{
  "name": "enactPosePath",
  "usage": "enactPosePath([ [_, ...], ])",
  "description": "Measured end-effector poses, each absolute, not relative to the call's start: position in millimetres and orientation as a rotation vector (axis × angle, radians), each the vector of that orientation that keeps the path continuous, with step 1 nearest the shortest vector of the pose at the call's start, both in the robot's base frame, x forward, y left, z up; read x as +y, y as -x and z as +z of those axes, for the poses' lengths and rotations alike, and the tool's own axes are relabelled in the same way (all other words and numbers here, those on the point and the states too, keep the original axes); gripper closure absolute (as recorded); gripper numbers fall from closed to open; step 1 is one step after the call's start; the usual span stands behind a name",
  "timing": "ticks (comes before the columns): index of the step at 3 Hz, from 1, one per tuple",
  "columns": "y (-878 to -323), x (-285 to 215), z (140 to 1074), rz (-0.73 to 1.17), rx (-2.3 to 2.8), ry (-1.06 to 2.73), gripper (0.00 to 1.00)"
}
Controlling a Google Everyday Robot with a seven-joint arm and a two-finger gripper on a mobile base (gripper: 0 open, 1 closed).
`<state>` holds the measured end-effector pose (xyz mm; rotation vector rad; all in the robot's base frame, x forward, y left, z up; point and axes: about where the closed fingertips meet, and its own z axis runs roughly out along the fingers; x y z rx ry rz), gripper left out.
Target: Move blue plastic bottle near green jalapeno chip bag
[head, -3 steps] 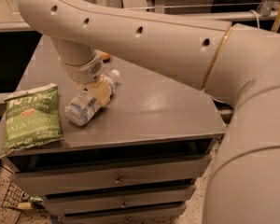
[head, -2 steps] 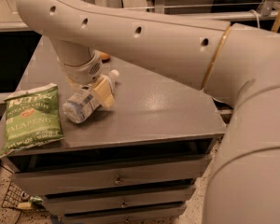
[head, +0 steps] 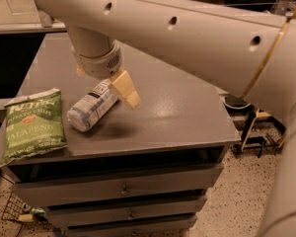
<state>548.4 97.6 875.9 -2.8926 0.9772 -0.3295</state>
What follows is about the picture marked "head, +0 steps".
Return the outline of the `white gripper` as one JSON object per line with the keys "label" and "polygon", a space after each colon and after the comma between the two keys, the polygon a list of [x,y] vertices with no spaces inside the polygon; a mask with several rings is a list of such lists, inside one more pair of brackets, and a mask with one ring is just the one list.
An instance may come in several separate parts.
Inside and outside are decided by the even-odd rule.
{"label": "white gripper", "polygon": [[135,110],[138,107],[140,97],[129,73],[120,69],[122,58],[120,46],[116,41],[108,53],[96,57],[84,56],[75,49],[72,49],[72,52],[76,58],[78,76],[85,77],[87,74],[99,80],[111,77],[111,91],[131,109]]}

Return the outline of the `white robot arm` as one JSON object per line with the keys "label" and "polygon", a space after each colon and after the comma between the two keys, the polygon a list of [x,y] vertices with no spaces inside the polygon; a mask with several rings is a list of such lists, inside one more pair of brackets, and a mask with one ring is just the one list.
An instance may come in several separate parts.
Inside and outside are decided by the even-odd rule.
{"label": "white robot arm", "polygon": [[296,237],[296,20],[189,0],[35,0],[104,79],[124,42],[281,119],[286,142],[259,237]]}

